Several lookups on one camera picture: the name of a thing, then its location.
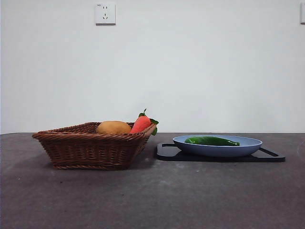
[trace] green pepper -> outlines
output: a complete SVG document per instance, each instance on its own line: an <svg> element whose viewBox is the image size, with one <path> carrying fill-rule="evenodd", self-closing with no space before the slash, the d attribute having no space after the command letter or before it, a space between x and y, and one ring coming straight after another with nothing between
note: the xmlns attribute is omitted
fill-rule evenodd
<svg viewBox="0 0 305 229"><path fill-rule="evenodd" d="M189 137L185 140L185 143L208 146L239 146L239 142L213 136Z"/></svg>

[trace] brown wicker basket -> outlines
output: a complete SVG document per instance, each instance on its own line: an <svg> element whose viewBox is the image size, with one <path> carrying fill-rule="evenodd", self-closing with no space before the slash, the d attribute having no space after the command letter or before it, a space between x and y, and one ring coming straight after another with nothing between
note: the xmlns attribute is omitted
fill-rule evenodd
<svg viewBox="0 0 305 229"><path fill-rule="evenodd" d="M127 169L156 128L151 124L136 134L101 135L100 122L84 123L32 135L39 140L58 169L86 168L102 170Z"/></svg>

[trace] blue plate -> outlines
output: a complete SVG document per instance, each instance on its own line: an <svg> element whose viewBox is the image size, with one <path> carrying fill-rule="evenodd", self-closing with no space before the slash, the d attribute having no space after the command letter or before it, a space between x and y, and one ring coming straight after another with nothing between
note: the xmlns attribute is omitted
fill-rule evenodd
<svg viewBox="0 0 305 229"><path fill-rule="evenodd" d="M197 145L191 143L185 143L184 141L189 137L200 137L200 136L213 136L221 137L234 142L239 142L240 146L207 146ZM246 156L256 152L262 145L262 141L238 136L228 135L185 135L173 138L175 145L186 153L193 153L203 156L216 156L216 157L236 157Z"/></svg>

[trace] black tray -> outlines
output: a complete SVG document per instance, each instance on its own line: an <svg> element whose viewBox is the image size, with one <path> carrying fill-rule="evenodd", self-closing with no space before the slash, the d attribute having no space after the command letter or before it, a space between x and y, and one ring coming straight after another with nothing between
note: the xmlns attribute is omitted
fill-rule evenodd
<svg viewBox="0 0 305 229"><path fill-rule="evenodd" d="M157 159L163 161L211 161L211 162L284 162L286 157L265 148L259 148L255 153L239 157L212 157L186 153L171 143L159 143Z"/></svg>

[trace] orange carrot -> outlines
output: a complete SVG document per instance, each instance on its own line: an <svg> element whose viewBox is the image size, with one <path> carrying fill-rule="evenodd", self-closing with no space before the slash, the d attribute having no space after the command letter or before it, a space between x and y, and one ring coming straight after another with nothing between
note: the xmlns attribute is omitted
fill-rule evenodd
<svg viewBox="0 0 305 229"><path fill-rule="evenodd" d="M159 123L158 121L147 117L145 111L146 109L143 111L143 113L139 114L138 119L133 124L132 130L129 132L130 134L141 132L145 130L147 127L149 127L151 124L157 125ZM154 131L152 132L152 135L156 135L157 131L158 129L157 127L155 127Z"/></svg>
<svg viewBox="0 0 305 229"><path fill-rule="evenodd" d="M134 122L132 130L129 132L130 134L138 133L145 130L147 127L151 125L151 120L147 116L140 116Z"/></svg>

